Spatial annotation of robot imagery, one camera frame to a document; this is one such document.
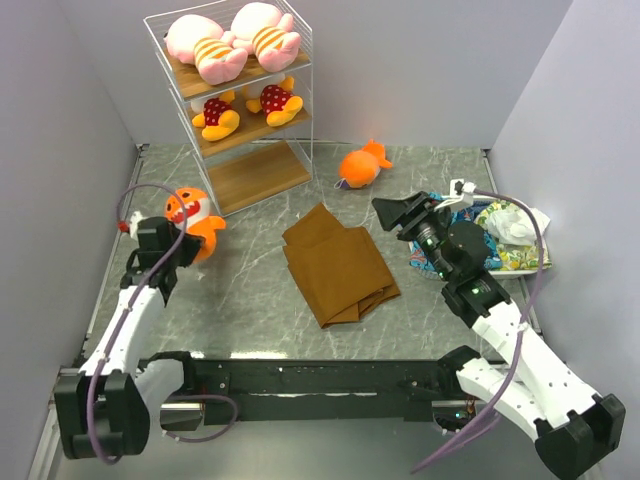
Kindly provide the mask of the orange shark plush toy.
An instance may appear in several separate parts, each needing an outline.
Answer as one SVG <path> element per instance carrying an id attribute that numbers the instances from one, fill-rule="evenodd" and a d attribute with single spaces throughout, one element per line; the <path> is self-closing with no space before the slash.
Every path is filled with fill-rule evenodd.
<path id="1" fill-rule="evenodd" d="M 174 195 L 165 203 L 164 215 L 180 230 L 199 236 L 204 242 L 195 257 L 195 263 L 202 263 L 213 255 L 217 246 L 217 232 L 227 227 L 226 221 L 213 214 L 213 203 L 208 194 L 194 187 L 181 187 L 175 193 L 182 200 L 181 206 Z"/>

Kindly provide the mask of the orange goldfish plush toy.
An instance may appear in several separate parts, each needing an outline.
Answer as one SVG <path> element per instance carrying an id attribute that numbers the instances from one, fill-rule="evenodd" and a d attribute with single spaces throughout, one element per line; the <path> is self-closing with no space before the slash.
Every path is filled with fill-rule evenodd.
<path id="1" fill-rule="evenodd" d="M 339 180 L 334 185 L 339 189 L 361 189 L 371 185 L 383 169 L 393 164 L 386 158 L 382 143 L 370 139 L 362 148 L 348 153 L 339 169 Z"/>

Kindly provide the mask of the yellow frog plush polka dress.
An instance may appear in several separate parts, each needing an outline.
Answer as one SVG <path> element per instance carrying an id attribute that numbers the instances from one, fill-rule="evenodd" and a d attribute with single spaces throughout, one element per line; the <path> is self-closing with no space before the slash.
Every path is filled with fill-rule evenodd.
<path id="1" fill-rule="evenodd" d="M 192 125 L 201 129 L 204 140 L 222 140 L 239 127 L 240 115 L 231 105 L 235 97 L 235 91 L 229 90 L 217 97 L 195 99 L 190 102 L 195 113 Z"/>

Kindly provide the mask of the pink striped plush pig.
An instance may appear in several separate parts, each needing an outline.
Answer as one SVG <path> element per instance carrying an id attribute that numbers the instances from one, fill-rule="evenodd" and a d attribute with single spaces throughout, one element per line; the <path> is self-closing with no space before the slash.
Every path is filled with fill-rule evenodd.
<path id="1" fill-rule="evenodd" d="M 243 70 L 248 53 L 234 48 L 235 35 L 215 21 L 196 14 L 175 20 L 165 36 L 171 57 L 182 64 L 193 65 L 208 85 L 235 80 Z"/>
<path id="2" fill-rule="evenodd" d="M 267 72 L 276 73 L 288 67 L 297 57 L 301 36 L 294 31 L 294 18 L 278 7 L 251 2 L 235 15 L 231 27 L 232 46 L 256 57 Z"/>

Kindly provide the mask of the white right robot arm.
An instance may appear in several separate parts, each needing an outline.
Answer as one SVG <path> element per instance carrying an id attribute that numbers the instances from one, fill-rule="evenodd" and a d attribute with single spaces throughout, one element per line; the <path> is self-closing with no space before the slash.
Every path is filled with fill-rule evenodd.
<path id="1" fill-rule="evenodd" d="M 401 200 L 372 201 L 382 229 L 420 246 L 444 282 L 441 293 L 451 312 L 509 367 L 501 373 L 469 347 L 442 357 L 439 390 L 452 399 L 470 395 L 485 406 L 414 469 L 459 451 L 504 417 L 533 441 L 557 478 L 577 479 L 618 447 L 625 406 L 574 374 L 531 328 L 529 311 L 520 309 L 486 269 L 489 248 L 482 227 L 452 220 L 456 208 L 473 200 L 465 192 L 444 201 L 419 192 Z"/>

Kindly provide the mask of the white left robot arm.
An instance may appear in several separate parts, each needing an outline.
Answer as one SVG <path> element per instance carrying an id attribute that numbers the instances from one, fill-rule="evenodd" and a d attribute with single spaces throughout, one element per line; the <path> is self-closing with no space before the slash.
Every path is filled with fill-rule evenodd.
<path id="1" fill-rule="evenodd" d="M 113 464 L 140 454 L 162 403 L 169 396 L 185 402 L 198 392 L 199 378 L 187 353 L 158 354 L 147 365 L 140 360 L 144 340 L 177 284 L 178 268 L 194 262 L 203 240 L 164 217 L 140 220 L 136 238 L 107 329 L 78 371 L 61 376 L 54 389 L 69 459 Z"/>

